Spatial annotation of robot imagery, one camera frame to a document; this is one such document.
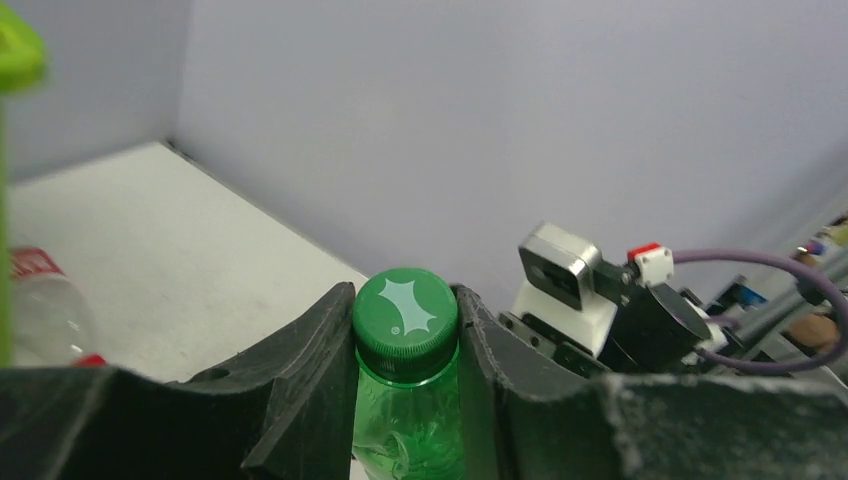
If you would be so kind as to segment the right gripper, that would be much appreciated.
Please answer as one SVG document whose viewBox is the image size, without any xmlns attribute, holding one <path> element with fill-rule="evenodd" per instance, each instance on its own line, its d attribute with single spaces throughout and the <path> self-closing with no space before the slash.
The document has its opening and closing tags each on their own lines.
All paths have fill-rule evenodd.
<svg viewBox="0 0 848 480">
<path fill-rule="evenodd" d="M 574 308 L 524 284 L 498 321 L 584 378 L 677 371 L 699 344 L 713 339 L 706 314 L 667 285 L 638 288 L 621 305 L 595 293 Z"/>
</svg>

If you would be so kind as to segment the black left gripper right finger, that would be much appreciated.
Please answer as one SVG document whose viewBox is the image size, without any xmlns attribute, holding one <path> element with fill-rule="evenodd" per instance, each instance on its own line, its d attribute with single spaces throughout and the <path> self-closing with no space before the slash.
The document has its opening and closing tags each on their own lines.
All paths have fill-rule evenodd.
<svg viewBox="0 0 848 480">
<path fill-rule="evenodd" d="M 847 401 L 786 378 L 584 379 L 505 329 L 459 285 L 469 479 L 843 479 Z"/>
</svg>

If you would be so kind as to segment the green plastic bottle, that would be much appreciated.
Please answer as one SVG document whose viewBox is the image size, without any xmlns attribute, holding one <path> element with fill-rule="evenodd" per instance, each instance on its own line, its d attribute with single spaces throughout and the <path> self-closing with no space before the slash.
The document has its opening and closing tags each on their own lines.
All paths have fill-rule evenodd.
<svg viewBox="0 0 848 480">
<path fill-rule="evenodd" d="M 465 475 L 451 287 L 415 267 L 370 278 L 352 307 L 360 368 L 352 455 L 370 479 Z"/>
</svg>

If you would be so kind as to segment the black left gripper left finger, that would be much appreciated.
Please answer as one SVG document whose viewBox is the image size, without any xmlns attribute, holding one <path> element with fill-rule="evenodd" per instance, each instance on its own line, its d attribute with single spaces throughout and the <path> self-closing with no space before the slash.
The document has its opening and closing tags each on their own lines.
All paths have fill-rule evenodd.
<svg viewBox="0 0 848 480">
<path fill-rule="evenodd" d="M 346 479 L 358 385 L 341 282 L 186 382 L 116 366 L 5 369 L 5 479 Z"/>
</svg>

